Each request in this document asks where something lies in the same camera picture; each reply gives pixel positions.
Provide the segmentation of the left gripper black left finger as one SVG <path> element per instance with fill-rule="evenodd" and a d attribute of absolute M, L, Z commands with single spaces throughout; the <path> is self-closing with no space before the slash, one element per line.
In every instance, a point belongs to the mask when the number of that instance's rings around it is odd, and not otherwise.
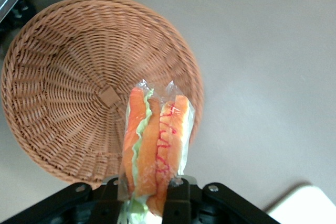
<path fill-rule="evenodd" d="M 123 202 L 118 200 L 118 175 L 103 180 L 103 210 L 101 216 L 103 223 L 125 223 Z"/>

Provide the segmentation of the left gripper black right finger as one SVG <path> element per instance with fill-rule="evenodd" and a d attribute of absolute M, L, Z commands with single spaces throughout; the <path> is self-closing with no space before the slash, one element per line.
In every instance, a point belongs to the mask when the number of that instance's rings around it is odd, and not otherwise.
<path fill-rule="evenodd" d="M 191 186 L 194 185 L 197 185 L 197 180 L 189 175 L 177 176 L 170 181 L 164 205 L 163 223 L 191 223 Z"/>

